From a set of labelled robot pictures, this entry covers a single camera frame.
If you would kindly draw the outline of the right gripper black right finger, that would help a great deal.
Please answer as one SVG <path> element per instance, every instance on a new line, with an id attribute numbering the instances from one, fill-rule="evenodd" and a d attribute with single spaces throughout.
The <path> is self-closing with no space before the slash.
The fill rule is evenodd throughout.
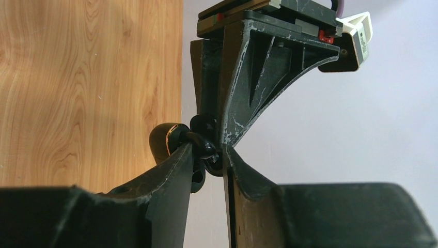
<path id="1" fill-rule="evenodd" d="M 222 161 L 230 247 L 437 247 L 397 184 L 276 184 L 230 146 Z"/>

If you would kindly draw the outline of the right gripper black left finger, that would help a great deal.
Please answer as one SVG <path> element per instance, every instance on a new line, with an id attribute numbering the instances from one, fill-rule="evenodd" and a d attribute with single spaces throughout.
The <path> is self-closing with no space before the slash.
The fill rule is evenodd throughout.
<path id="1" fill-rule="evenodd" d="M 1 188 L 1 247 L 183 247 L 192 145 L 106 194 Z"/>

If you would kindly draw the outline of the black earbud charging case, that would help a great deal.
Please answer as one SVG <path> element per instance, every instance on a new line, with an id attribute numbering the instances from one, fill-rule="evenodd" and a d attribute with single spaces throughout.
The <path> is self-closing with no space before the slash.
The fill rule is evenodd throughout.
<path id="1" fill-rule="evenodd" d="M 214 143 L 216 138 L 216 119 L 209 114 L 198 114 L 190 120 L 189 126 L 173 122 L 157 125 L 149 135 L 150 149 L 156 164 L 164 162 L 181 145 L 190 143 L 185 137 L 189 131 L 199 133 Z M 215 177 L 223 176 L 222 150 L 216 147 L 216 155 L 207 160 L 196 157 L 194 151 L 192 155 L 194 162 L 191 193 L 196 193 L 204 186 L 206 173 Z"/>

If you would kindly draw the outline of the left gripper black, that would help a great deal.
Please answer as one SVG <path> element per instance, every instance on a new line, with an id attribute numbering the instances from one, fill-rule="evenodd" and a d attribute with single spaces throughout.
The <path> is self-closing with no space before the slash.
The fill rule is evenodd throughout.
<path id="1" fill-rule="evenodd" d="M 190 43 L 197 114 L 216 117 L 218 104 L 221 145 L 236 145 L 287 87 L 339 58 L 339 47 L 308 36 L 341 37 L 339 7 L 340 1 L 329 7 L 314 1 L 221 1 L 199 13 L 199 38 L 211 39 L 227 25 L 223 44 Z"/>

